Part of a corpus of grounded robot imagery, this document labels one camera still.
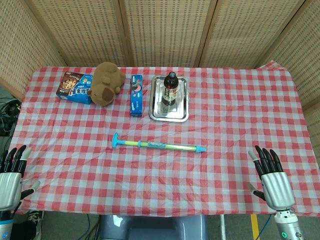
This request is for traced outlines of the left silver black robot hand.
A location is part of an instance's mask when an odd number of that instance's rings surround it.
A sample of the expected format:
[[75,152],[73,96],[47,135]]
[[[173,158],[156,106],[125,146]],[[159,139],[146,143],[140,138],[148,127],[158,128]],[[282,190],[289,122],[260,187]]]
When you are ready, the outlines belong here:
[[5,150],[0,155],[0,213],[15,213],[22,200],[34,193],[40,186],[35,181],[31,187],[22,190],[28,158],[32,148],[22,145],[20,148]]

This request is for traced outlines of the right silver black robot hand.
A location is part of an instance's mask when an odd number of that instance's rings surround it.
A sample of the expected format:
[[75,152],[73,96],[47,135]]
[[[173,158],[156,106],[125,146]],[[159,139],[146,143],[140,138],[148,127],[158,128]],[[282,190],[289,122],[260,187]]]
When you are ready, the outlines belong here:
[[249,191],[266,202],[269,208],[282,212],[288,211],[296,203],[294,193],[288,178],[284,172],[277,153],[273,150],[255,146],[257,154],[248,151],[263,191],[257,190],[252,184],[248,184]]

